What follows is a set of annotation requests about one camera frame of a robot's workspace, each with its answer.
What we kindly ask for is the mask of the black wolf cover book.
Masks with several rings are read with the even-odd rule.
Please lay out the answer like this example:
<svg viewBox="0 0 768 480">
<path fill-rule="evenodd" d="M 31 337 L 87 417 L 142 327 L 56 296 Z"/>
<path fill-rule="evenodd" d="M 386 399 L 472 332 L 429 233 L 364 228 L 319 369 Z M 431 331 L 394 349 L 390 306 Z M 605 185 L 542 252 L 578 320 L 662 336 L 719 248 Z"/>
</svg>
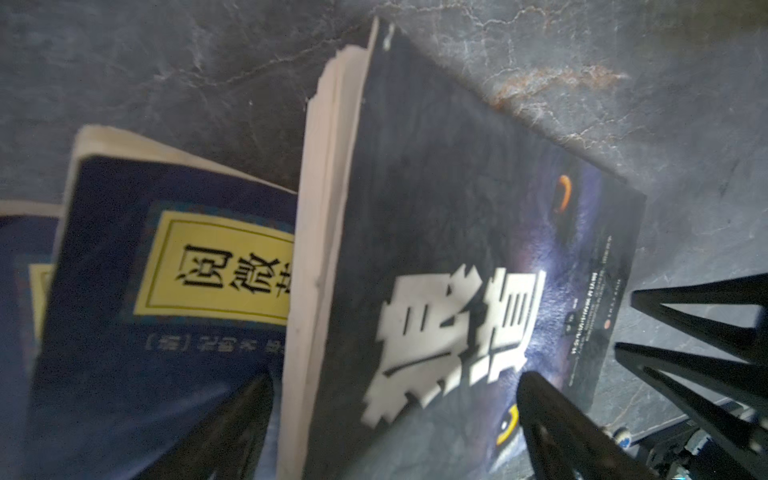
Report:
<svg viewBox="0 0 768 480">
<path fill-rule="evenodd" d="M 644 207 L 375 19 L 307 106 L 278 477 L 486 479 L 527 371 L 589 409 Z"/>
</svg>

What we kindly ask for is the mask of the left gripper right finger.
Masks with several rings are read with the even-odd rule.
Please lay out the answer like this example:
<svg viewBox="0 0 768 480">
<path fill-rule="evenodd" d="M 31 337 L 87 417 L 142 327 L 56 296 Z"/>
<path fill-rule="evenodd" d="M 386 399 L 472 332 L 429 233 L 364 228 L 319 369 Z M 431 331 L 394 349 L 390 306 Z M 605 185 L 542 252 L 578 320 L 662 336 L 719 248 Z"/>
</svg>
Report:
<svg viewBox="0 0 768 480">
<path fill-rule="evenodd" d="M 537 479 L 654 477 L 539 373 L 521 375 L 517 405 Z"/>
</svg>

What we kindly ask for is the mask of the dark blue classic book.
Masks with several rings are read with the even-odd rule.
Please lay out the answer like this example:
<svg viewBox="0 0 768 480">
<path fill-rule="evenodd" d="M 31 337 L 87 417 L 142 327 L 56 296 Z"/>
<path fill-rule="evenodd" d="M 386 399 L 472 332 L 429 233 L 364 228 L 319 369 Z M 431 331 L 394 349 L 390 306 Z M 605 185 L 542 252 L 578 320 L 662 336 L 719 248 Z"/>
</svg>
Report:
<svg viewBox="0 0 768 480">
<path fill-rule="evenodd" d="M 102 125 L 74 140 L 21 475 L 134 479 L 256 375 L 277 470 L 297 195 Z"/>
</svg>

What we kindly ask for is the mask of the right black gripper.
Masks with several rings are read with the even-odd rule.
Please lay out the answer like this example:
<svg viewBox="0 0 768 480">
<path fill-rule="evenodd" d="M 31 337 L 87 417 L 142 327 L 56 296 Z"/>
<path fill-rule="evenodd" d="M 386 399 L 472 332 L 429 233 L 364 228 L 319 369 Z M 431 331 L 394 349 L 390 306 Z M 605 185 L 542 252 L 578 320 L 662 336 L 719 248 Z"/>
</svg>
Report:
<svg viewBox="0 0 768 480">
<path fill-rule="evenodd" d="M 631 306 L 697 340 L 751 363 L 767 361 L 767 275 L 636 290 Z M 678 310 L 678 305 L 759 306 L 751 327 Z M 767 368 L 723 358 L 618 343 L 615 359 L 687 416 L 643 433 L 611 428 L 614 442 L 658 479 L 750 479 L 767 472 Z M 707 397 L 751 408 L 750 422 Z"/>
</svg>

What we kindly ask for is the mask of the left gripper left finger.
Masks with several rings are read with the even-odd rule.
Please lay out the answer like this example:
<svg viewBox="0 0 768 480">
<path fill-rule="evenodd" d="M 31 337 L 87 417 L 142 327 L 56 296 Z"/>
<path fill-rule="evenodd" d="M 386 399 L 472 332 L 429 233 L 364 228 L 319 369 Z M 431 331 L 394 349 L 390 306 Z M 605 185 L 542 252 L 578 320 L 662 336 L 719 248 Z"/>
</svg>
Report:
<svg viewBox="0 0 768 480">
<path fill-rule="evenodd" d="M 269 374 L 260 373 L 196 425 L 138 479 L 251 479 L 273 408 Z"/>
</svg>

